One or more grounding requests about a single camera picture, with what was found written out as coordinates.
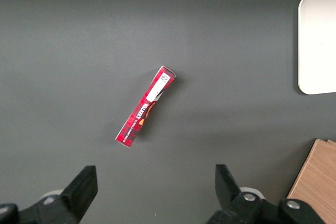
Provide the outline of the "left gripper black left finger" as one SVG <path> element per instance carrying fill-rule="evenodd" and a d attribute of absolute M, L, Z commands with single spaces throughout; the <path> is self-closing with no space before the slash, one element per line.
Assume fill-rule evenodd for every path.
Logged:
<path fill-rule="evenodd" d="M 23 210 L 1 204 L 1 223 L 79 223 L 97 192 L 96 167 L 85 166 L 59 195 L 45 196 Z"/>

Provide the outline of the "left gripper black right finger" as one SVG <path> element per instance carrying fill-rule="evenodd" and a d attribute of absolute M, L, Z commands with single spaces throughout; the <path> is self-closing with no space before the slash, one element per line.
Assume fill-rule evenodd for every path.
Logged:
<path fill-rule="evenodd" d="M 285 198 L 273 205 L 260 194 L 243 191 L 225 164 L 215 166 L 215 191 L 221 210 L 207 223 L 324 223 L 302 200 Z"/>

